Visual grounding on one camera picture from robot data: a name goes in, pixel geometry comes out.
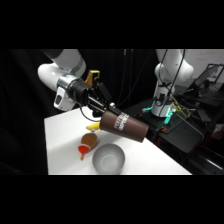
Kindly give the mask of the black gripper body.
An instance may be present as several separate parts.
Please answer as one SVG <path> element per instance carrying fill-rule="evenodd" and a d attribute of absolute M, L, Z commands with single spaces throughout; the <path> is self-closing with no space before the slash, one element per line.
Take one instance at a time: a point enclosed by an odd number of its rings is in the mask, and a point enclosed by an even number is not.
<path fill-rule="evenodd" d="M 104 112 L 112 102 L 112 96 L 103 83 L 91 87 L 83 81 L 75 86 L 76 101 L 94 112 Z"/>

